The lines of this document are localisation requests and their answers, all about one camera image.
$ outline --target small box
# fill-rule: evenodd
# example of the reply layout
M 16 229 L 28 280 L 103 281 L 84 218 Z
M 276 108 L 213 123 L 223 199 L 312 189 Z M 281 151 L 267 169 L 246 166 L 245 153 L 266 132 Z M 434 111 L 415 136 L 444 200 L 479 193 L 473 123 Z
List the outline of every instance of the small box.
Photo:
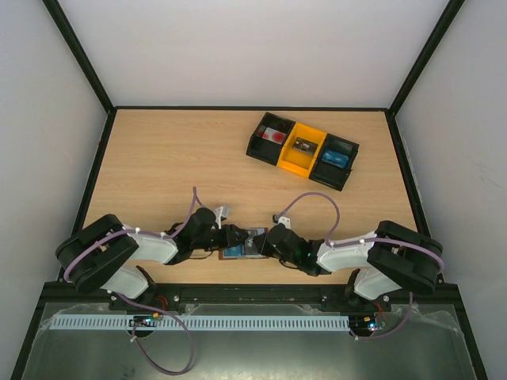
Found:
M 341 191 L 358 150 L 359 144 L 267 112 L 246 154 Z

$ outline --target white wall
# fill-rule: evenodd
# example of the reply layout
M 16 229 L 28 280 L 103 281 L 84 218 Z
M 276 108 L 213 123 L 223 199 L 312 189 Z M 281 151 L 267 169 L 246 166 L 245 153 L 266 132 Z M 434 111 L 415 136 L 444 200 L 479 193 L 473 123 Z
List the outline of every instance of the white wall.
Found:
M 105 113 L 41 1 L 0 12 L 0 378 L 70 235 Z
M 61 0 L 115 105 L 388 107 L 448 0 Z
M 467 1 L 398 115 L 447 281 L 507 376 L 507 2 Z

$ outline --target black frame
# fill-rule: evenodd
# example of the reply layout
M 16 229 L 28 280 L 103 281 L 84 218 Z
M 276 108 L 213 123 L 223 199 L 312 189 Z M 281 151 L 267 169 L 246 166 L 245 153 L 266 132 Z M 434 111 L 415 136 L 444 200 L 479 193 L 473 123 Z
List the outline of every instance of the black frame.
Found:
M 78 215 L 75 219 L 74 228 L 72 233 L 80 230 L 83 227 L 85 217 L 90 206 L 91 196 L 97 177 L 101 168 L 102 159 L 105 154 L 109 136 L 111 134 L 112 126 L 116 117 L 116 111 L 118 109 L 194 109 L 194 110 L 262 110 L 262 111 L 281 111 L 281 110 L 304 110 L 304 111 L 357 111 L 357 112 L 384 112 L 395 152 L 398 158 L 398 163 L 402 172 L 402 177 L 406 186 L 406 192 L 410 201 L 410 206 L 414 214 L 414 220 L 416 222 L 417 230 L 423 234 L 429 236 L 428 223 L 425 219 L 425 214 L 421 206 L 417 187 L 415 185 L 414 177 L 411 172 L 411 168 L 406 156 L 405 147 L 403 146 L 401 135 L 399 133 L 398 125 L 396 123 L 396 115 L 400 108 L 409 96 L 410 91 L 414 87 L 416 81 L 420 77 L 422 71 L 425 69 L 428 61 L 433 55 L 434 51 L 438 47 L 438 44 L 444 37 L 452 21 L 455 19 L 459 12 L 459 9 L 464 4 L 465 0 L 450 0 L 440 16 L 439 21 L 436 23 L 431 35 L 426 41 L 425 46 L 422 48 L 421 53 L 417 57 L 412 69 L 407 75 L 402 87 L 398 91 L 398 94 L 393 101 L 390 108 L 329 108 L 329 107 L 220 107 L 220 106 L 114 106 L 109 99 L 108 94 L 105 91 L 104 86 L 101 84 L 97 73 L 95 72 L 91 62 L 89 61 L 81 43 L 78 40 L 74 30 L 71 27 L 62 7 L 58 3 L 58 0 L 42 0 L 46 5 L 48 12 L 51 14 L 56 26 L 62 33 L 64 40 L 67 42 L 70 50 L 74 54 L 74 57 L 78 61 L 79 66 L 82 68 L 83 74 L 88 79 L 93 91 L 96 93 L 97 98 L 102 103 L 105 112 L 108 117 L 105 122 L 104 130 L 102 132 L 101 141 L 97 148 L 97 153 L 93 161 L 93 166 L 90 171 L 86 188 L 82 197 L 82 202 L 79 206 Z M 92 294 L 82 295 L 78 294 L 74 287 L 70 284 L 63 283 L 62 280 L 63 272 L 60 272 L 59 282 L 46 283 L 42 290 L 40 300 L 37 303 L 37 307 L 32 317 L 28 332 L 25 337 L 25 341 L 21 348 L 21 353 L 16 362 L 12 379 L 19 379 L 25 370 L 30 348 L 32 346 L 33 339 L 36 335 L 40 319 L 44 307 L 47 302 L 109 302 L 110 298 L 105 291 L 97 291 Z M 337 290 L 342 291 L 345 285 L 302 285 L 302 286 L 285 286 L 285 285 L 240 285 L 227 286 L 227 285 L 186 285 L 186 284 L 161 284 L 160 287 L 166 287 L 171 291 L 177 291 L 181 295 L 181 292 L 189 292 L 190 294 L 199 295 L 199 298 L 206 298 L 213 302 L 219 302 L 220 300 L 227 300 L 228 302 L 242 303 L 242 299 L 250 298 L 265 302 L 265 297 L 269 294 L 269 289 L 282 291 L 283 289 L 291 289 L 291 292 L 297 291 L 298 299 L 307 299 L 309 303 L 322 302 L 319 298 L 321 295 L 336 293 Z M 406 303 L 407 297 L 405 291 L 396 291 L 390 294 L 391 301 L 393 303 Z M 417 302 L 419 303 L 432 303 L 432 304 L 449 304 L 451 303 L 458 315 L 459 325 L 465 335 L 465 341 L 467 343 L 468 351 L 474 365 L 475 373 L 479 379 L 487 379 L 485 368 L 482 364 L 480 354 L 478 352 L 477 345 L 475 343 L 474 335 L 471 330 L 470 322 L 468 321 L 467 312 L 463 305 L 463 300 L 459 293 L 459 289 L 456 285 L 446 284 L 442 277 L 439 277 L 436 290 L 432 295 L 429 296 L 418 296 Z
M 166 294 L 178 295 L 180 301 L 178 307 L 183 307 L 185 299 L 194 303 L 193 299 L 198 297 L 201 303 L 217 303 L 227 300 L 228 304 L 259 304 L 259 303 L 295 303 L 310 304 L 321 310 L 328 310 L 329 300 L 333 295 L 343 294 L 345 285 L 199 285 L 199 284 L 160 284 L 159 290 Z M 287 300 L 297 291 L 298 298 L 295 301 Z M 390 302 L 393 304 L 406 304 L 408 297 L 406 291 L 395 291 L 390 293 Z M 170 307 L 174 308 L 174 302 L 171 298 Z M 40 320 L 44 312 L 44 307 L 48 302 L 67 302 L 67 303 L 110 303 L 110 295 L 105 291 L 95 291 L 92 294 L 83 295 L 75 291 L 69 283 L 58 281 L 45 283 L 42 293 L 37 303 L 35 312 L 30 322 L 29 329 L 25 336 L 25 341 L 21 346 L 20 355 L 17 358 L 11 380 L 22 378 L 26 364 L 29 359 L 32 342 L 35 339 Z M 461 294 L 457 285 L 442 283 L 437 284 L 435 292 L 431 295 L 418 295 L 419 304 L 451 304 L 454 306 L 458 322 L 465 337 L 465 343 L 470 353 L 472 365 L 477 379 L 487 379 L 486 370 L 482 364 L 481 356 L 475 343 L 474 334 L 471 330 L 467 311 L 463 305 Z

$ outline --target wooden tabletop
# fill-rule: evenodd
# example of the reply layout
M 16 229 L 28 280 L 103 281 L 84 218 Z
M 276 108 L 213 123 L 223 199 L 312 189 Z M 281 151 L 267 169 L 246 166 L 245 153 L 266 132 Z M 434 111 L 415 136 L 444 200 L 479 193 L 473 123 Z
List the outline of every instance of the wooden tabletop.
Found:
M 289 118 L 360 144 L 342 192 L 245 155 L 263 111 L 119 110 L 85 226 L 104 214 L 143 230 L 169 229 L 189 211 L 192 186 L 207 207 L 226 204 L 227 222 L 271 227 L 272 215 L 303 192 L 324 192 L 341 209 L 333 239 L 374 230 L 389 219 L 415 229 L 414 217 L 383 112 L 279 111 Z M 306 239 L 324 238 L 336 218 L 321 197 L 288 213 Z M 205 253 L 196 251 L 194 257 Z M 275 259 L 187 260 L 142 265 L 158 283 L 346 283 L 350 271 L 310 277 Z

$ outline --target blue object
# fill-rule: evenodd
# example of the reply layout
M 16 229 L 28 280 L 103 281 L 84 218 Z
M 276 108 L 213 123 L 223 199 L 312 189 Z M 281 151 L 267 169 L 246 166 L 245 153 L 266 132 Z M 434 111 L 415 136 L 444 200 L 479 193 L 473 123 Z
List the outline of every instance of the blue object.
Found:
M 343 169 L 347 165 L 347 162 L 349 162 L 349 157 L 334 150 L 326 149 L 322 155 L 322 161 Z
M 224 257 L 241 257 L 243 255 L 243 244 L 223 250 Z

